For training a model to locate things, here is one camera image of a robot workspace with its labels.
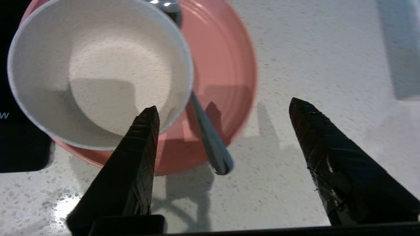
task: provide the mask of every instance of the spoon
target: spoon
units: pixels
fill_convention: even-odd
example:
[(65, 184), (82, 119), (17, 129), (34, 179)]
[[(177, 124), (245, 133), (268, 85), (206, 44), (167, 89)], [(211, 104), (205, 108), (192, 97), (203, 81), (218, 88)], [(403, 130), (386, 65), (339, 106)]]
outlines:
[[(160, 10), (169, 15), (173, 21), (181, 27), (182, 15), (178, 0), (147, 0), (154, 4)], [(193, 107), (195, 117), (200, 127), (200, 136), (206, 150), (207, 158), (213, 168), (213, 171), (218, 175), (228, 174), (234, 167), (234, 162), (229, 154), (225, 144), (219, 137), (215, 128), (211, 124), (210, 119), (204, 112), (200, 102), (195, 96), (194, 91), (191, 92), (189, 100)]]

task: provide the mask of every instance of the spoon handle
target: spoon handle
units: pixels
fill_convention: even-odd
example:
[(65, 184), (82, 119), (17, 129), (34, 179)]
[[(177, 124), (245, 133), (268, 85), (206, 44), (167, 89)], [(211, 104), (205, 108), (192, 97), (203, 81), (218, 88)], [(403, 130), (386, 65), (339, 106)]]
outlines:
[(194, 92), (191, 93), (190, 102), (200, 126), (201, 139), (207, 157), (214, 172), (218, 175), (228, 174), (234, 167), (231, 155), (201, 107), (200, 102), (195, 97)]

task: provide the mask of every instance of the white bowl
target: white bowl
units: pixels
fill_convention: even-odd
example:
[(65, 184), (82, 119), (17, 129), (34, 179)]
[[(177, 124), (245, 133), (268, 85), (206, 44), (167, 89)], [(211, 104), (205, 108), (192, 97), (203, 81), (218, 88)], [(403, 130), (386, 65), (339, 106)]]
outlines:
[(51, 137), (113, 150), (144, 108), (160, 132), (185, 108), (192, 58), (173, 21), (144, 0), (51, 0), (19, 27), (8, 55), (12, 93)]

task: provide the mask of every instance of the bowl rim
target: bowl rim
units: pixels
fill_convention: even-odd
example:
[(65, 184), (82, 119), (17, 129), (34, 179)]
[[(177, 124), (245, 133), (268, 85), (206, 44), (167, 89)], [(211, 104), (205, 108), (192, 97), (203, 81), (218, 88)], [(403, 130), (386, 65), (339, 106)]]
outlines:
[[(35, 117), (33, 117), (32, 114), (26, 109), (26, 106), (21, 101), (20, 96), (17, 92), (17, 88), (16, 88), (16, 85), (15, 85), (16, 79), (15, 79), (15, 76), (14, 76), (14, 73), (13, 73), (13, 71), (14, 71), (14, 63), (13, 62), (14, 62), (14, 54), (15, 54), (15, 51), (16, 51), (17, 41), (21, 37), (22, 32), (27, 28), (28, 24), (34, 19), (35, 16), (39, 15), (42, 11), (45, 11), (45, 9), (47, 9), (48, 7), (50, 7), (53, 4), (56, 4), (59, 1), (65, 1), (65, 0), (49, 0), (48, 2), (42, 4), (37, 9), (35, 9), (23, 22), (21, 22), (18, 30), (16, 31), (15, 35), (13, 36), (13, 39), (12, 39), (12, 42), (10, 44), (9, 51), (8, 51), (8, 57), (7, 57), (7, 75), (8, 75), (8, 82), (9, 82), (9, 86), (10, 86), (12, 95), (15, 98), (16, 103), (18, 104), (19, 108), (28, 117), (28, 119), (33, 124), (35, 124), (35, 126), (37, 126), (40, 130), (45, 132), (51, 138), (63, 141), (63, 142), (65, 142), (65, 143), (67, 143), (71, 146), (74, 146), (74, 147), (80, 147), (80, 148), (84, 148), (84, 149), (97, 150), (97, 151), (113, 151), (116, 148), (116, 146), (115, 147), (108, 147), (108, 146), (95, 147), (95, 146), (84, 145), (84, 144), (80, 144), (78, 142), (71, 141), (67, 138), (62, 137), (61, 135), (56, 134), (55, 132), (50, 131), (46, 126), (41, 124)], [(182, 108), (178, 109), (175, 112), (175, 115), (173, 116), (172, 119), (170, 119), (168, 121), (168, 125), (166, 126), (165, 129), (159, 130), (159, 134), (163, 134), (179, 118), (179, 116), (184, 111), (184, 109), (187, 106), (187, 104), (189, 102), (189, 99), (191, 97), (191, 93), (192, 93), (192, 90), (193, 90), (193, 84), (194, 84), (193, 59), (192, 59), (191, 51), (188, 47), (188, 43), (186, 42), (181, 30), (179, 29), (179, 27), (175, 24), (175, 22), (168, 15), (166, 15), (161, 10), (159, 10), (157, 7), (151, 5), (150, 3), (146, 2), (146, 1), (142, 1), (142, 0), (130, 0), (130, 1), (135, 2), (136, 4), (140, 4), (140, 5), (142, 5), (142, 7), (149, 8), (149, 10), (154, 11), (156, 14), (160, 15), (159, 18), (153, 18), (153, 19), (155, 21), (160, 19), (160, 21), (163, 24), (167, 24), (168, 27), (170, 27), (172, 30), (174, 30), (173, 32), (175, 33), (175, 36), (180, 40), (180, 43), (182, 44), (181, 51), (184, 51), (185, 55), (187, 56), (187, 58), (186, 58), (187, 59), (186, 68), (188, 70), (187, 71), (187, 79), (188, 79), (187, 92), (185, 93), (186, 95), (185, 95), (184, 100), (182, 102), (182, 106), (181, 106)]]

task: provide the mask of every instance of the countertop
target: countertop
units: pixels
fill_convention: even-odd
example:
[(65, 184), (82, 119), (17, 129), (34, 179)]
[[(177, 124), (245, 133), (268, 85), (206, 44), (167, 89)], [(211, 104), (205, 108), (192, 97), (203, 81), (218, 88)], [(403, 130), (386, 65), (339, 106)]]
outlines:
[[(329, 225), (290, 123), (292, 97), (420, 198), (416, 1), (232, 0), (255, 46), (258, 99), (229, 147), (231, 175), (204, 165), (155, 178), (152, 211), (168, 232)], [(0, 235), (69, 234), (65, 217), (99, 169), (59, 146), (51, 158), (38, 172), (0, 174)]]

